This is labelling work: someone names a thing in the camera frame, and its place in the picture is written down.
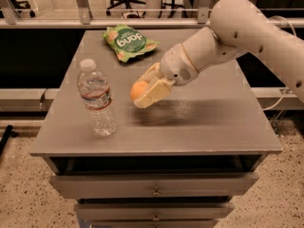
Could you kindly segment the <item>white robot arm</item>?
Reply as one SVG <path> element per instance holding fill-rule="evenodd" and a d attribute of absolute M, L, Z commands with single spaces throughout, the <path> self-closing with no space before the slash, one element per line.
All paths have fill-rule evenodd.
<path fill-rule="evenodd" d="M 147 108 L 185 86 L 206 68 L 253 54 L 304 101 L 304 41 L 273 25 L 249 0 L 219 0 L 210 26 L 164 53 L 140 78 L 146 83 L 134 105 Z"/>

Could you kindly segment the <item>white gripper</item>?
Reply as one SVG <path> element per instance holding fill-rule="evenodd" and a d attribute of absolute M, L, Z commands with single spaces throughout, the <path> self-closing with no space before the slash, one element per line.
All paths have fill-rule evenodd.
<path fill-rule="evenodd" d="M 147 108 L 167 97 L 173 84 L 185 86 L 198 76 L 199 72 L 191 64 L 184 47 L 177 44 L 164 53 L 161 63 L 155 63 L 140 77 L 139 82 L 147 82 L 148 86 L 133 103 L 138 108 Z"/>

